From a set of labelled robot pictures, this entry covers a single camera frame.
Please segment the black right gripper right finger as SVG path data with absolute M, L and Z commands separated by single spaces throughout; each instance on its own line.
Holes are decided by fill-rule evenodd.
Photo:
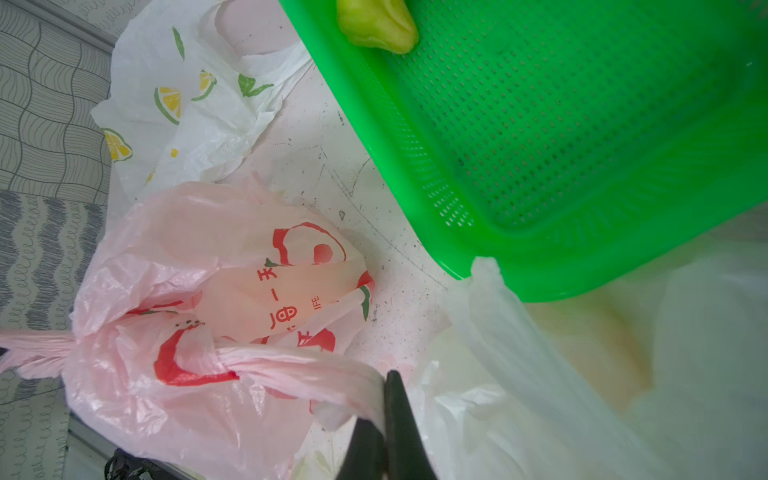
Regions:
M 387 477 L 392 480 L 437 480 L 412 413 L 400 373 L 387 373 L 384 385 Z

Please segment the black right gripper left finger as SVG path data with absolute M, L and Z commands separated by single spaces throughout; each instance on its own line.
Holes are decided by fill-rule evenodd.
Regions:
M 358 418 L 336 480 L 382 480 L 386 463 L 384 436 L 371 421 Z

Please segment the pink patterned plastic bag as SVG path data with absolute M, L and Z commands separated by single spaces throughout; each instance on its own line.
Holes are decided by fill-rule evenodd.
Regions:
M 133 455 L 280 478 L 314 422 L 384 424 L 382 376 L 344 355 L 374 289 L 325 218 L 257 181 L 184 183 L 107 232 L 70 330 L 2 332 L 1 367 L 61 378 L 75 414 Z

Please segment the white lemon print bag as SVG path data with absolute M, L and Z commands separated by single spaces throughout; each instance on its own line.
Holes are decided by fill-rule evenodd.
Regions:
M 524 304 L 479 258 L 408 389 L 443 479 L 763 479 L 767 248 L 708 242 Z

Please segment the floral pink table mat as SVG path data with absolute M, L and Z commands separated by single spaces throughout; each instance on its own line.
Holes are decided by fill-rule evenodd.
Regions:
M 285 201 L 330 220 L 363 254 L 376 282 L 372 322 L 346 353 L 408 381 L 446 326 L 440 299 L 453 279 L 424 249 L 316 67 L 224 181 L 252 174 Z

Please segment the green plastic basket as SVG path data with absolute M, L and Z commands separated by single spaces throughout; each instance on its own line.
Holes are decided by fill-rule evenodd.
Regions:
M 412 1 L 406 55 L 283 9 L 432 258 L 527 302 L 597 288 L 767 199 L 763 1 Z

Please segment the green pear left back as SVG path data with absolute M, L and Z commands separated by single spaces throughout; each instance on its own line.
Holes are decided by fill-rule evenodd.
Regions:
M 336 18 L 341 32 L 360 47 L 402 55 L 419 41 L 417 26 L 403 0 L 337 0 Z

